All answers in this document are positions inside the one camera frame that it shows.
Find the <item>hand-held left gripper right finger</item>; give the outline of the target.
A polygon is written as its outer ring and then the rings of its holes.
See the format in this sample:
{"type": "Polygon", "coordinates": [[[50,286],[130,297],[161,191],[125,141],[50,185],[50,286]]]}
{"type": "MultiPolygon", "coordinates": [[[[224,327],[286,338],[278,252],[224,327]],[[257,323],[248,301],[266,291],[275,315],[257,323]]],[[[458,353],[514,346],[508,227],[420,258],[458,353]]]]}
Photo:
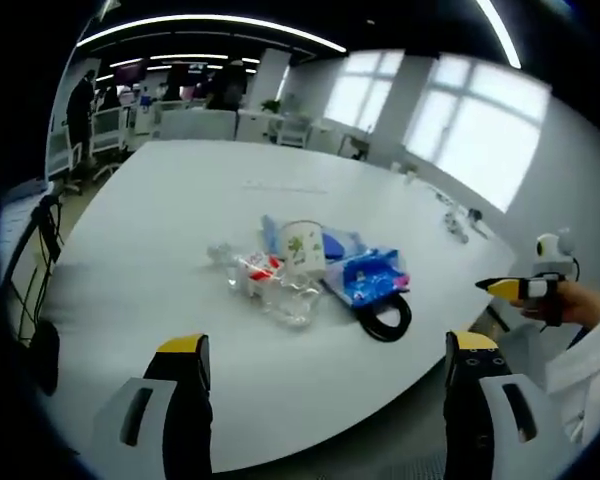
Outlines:
{"type": "Polygon", "coordinates": [[[489,337],[446,333],[445,392],[446,479],[531,479],[549,469],[548,399],[489,337]]]}

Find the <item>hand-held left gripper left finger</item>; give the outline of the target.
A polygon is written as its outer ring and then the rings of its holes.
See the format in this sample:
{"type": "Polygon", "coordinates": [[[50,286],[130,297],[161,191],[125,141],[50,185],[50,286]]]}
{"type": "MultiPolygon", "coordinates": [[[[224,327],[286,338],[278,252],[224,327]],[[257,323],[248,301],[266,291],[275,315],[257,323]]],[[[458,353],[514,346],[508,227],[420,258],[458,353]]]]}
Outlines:
{"type": "Polygon", "coordinates": [[[209,339],[173,338],[141,377],[127,380],[94,418],[90,467],[99,479],[209,479],[209,339]]]}

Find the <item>person's right hand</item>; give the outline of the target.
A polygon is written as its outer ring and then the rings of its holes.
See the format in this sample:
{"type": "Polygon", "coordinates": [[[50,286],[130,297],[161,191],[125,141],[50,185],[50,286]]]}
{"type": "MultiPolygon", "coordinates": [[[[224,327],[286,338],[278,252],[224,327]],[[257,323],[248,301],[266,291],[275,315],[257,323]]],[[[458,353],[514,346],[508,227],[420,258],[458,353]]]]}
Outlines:
{"type": "MultiPolygon", "coordinates": [[[[577,324],[586,330],[592,330],[600,323],[600,292],[577,282],[564,281],[558,284],[557,296],[563,323],[577,324]]],[[[533,320],[547,321],[553,313],[551,303],[546,299],[537,300],[534,304],[515,300],[510,305],[533,320]]]]}

